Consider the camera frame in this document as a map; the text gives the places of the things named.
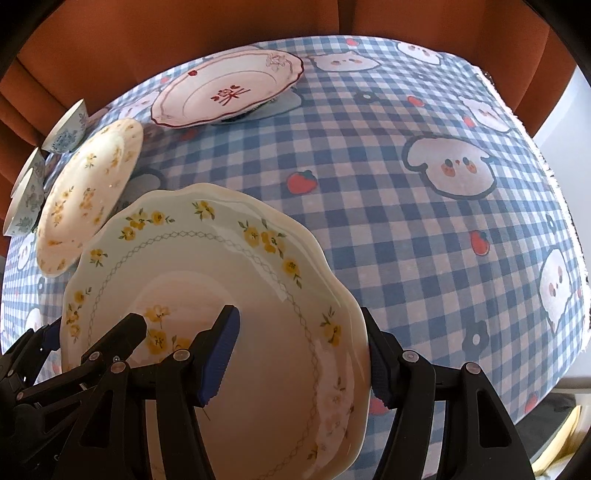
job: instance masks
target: plate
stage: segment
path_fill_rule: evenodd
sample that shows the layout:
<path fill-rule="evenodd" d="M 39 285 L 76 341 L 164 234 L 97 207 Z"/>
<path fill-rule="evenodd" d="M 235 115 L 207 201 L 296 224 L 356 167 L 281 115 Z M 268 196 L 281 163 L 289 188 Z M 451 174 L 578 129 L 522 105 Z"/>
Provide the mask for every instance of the plate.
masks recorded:
<path fill-rule="evenodd" d="M 129 312 L 148 323 L 130 365 L 159 362 L 224 304 L 240 310 L 240 335 L 219 394 L 196 409 L 217 479 L 333 479 L 365 434 L 361 310 L 307 229 L 243 193 L 206 183 L 157 190 L 111 218 L 66 287 L 63 368 Z M 153 404 L 147 417 L 152 472 L 163 480 Z"/>
<path fill-rule="evenodd" d="M 116 121 L 84 142 L 56 182 L 37 229 L 37 264 L 46 277 L 72 265 L 105 223 L 135 167 L 142 125 Z"/>
<path fill-rule="evenodd" d="M 184 128 L 240 115 L 275 98 L 303 73 L 302 60 L 284 51 L 221 55 L 170 82 L 152 106 L 152 120 Z"/>

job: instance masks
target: frayed tablecloth edge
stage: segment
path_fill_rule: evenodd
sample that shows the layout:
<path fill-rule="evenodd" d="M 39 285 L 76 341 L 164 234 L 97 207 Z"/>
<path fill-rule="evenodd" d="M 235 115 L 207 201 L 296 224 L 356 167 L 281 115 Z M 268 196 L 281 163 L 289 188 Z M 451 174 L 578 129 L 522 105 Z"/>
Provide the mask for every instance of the frayed tablecloth edge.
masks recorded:
<path fill-rule="evenodd" d="M 585 261 L 583 258 L 583 248 L 581 247 L 581 242 L 579 240 L 579 236 L 577 231 L 574 227 L 573 218 L 570 215 L 569 207 L 562 195 L 562 191 L 560 190 L 560 186 L 558 186 L 558 182 L 554 177 L 554 172 L 546 162 L 542 152 L 538 148 L 538 146 L 534 143 L 534 140 L 530 137 L 528 132 L 525 130 L 525 127 L 521 123 L 521 121 L 517 118 L 517 116 L 513 113 L 513 111 L 507 106 L 505 101 L 501 98 L 499 92 L 496 91 L 493 84 L 490 82 L 489 79 L 485 77 L 482 70 L 476 66 L 473 66 L 476 74 L 479 76 L 482 83 L 488 88 L 492 96 L 495 97 L 496 101 L 501 105 L 505 111 L 505 113 L 513 120 L 517 130 L 519 133 L 525 138 L 529 148 L 535 154 L 538 162 L 542 166 L 542 169 L 546 173 L 546 177 L 548 177 L 548 181 L 550 182 L 550 186 L 556 195 L 556 199 L 558 200 L 558 204 L 560 205 L 560 209 L 564 215 L 564 218 L 567 221 L 567 228 L 569 230 L 569 234 L 571 239 L 573 240 L 574 245 L 574 253 L 577 257 L 577 265 L 579 266 L 579 274 L 581 276 L 582 285 L 581 291 L 583 294 L 583 311 L 584 311 L 584 318 L 583 318 L 583 337 L 581 342 L 581 351 L 586 350 L 591 340 L 591 318 L 590 318 L 590 309 L 591 309 L 591 288 L 589 287 L 589 275 L 587 273 L 587 266 L 585 265 Z"/>

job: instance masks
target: blue gripper pad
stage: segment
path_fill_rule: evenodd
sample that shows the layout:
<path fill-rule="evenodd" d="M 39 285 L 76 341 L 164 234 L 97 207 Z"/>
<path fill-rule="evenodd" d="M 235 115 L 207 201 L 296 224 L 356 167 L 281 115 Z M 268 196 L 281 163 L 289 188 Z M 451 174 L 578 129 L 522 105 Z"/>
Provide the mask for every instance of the blue gripper pad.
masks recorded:
<path fill-rule="evenodd" d="M 228 362 L 236 345 L 238 333 L 240 332 L 240 313 L 236 307 L 231 307 L 231 311 L 228 313 L 229 306 L 224 307 L 217 322 L 224 322 L 221 328 L 221 332 L 217 336 L 217 340 L 213 338 L 215 334 L 216 325 L 208 333 L 208 338 L 205 340 L 206 343 L 209 341 L 215 341 L 215 344 L 211 346 L 211 353 L 209 354 L 205 364 L 203 365 L 203 375 L 201 381 L 201 388 L 197 393 L 199 401 L 202 405 L 207 405 L 208 402 L 217 395 Z"/>

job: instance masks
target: white wall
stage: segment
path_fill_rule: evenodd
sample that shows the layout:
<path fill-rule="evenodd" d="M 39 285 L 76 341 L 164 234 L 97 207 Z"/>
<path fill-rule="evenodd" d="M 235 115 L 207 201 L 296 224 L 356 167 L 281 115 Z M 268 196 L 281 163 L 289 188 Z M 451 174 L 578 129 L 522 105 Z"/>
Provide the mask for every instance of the white wall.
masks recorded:
<path fill-rule="evenodd" d="M 591 268 L 591 87 L 578 68 L 534 141 L 556 175 Z M 558 386 L 591 387 L 591 345 Z"/>

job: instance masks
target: blue checkered tablecloth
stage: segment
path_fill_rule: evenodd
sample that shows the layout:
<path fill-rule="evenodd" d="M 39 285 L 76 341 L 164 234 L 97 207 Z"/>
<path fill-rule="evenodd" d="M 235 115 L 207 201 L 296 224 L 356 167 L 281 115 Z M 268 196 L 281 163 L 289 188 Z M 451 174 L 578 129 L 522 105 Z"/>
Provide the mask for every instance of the blue checkered tablecloth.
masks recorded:
<path fill-rule="evenodd" d="M 370 37 L 256 46 L 300 56 L 305 74 L 246 118 L 180 130 L 151 123 L 142 101 L 203 59 L 103 110 L 87 136 L 119 115 L 144 124 L 117 209 L 196 182 L 263 200 L 314 233 L 339 280 L 404 348 L 439 365 L 478 362 L 519 420 L 586 342 L 590 303 L 566 204 L 522 125 L 480 70 L 451 54 Z M 44 278 L 34 235 L 12 240 L 4 349 L 61 315 L 73 271 Z M 59 372 L 53 353 L 41 379 Z M 362 452 L 342 478 L 372 478 L 391 422 L 372 398 Z M 426 473 L 436 470 L 442 433 L 438 404 Z"/>

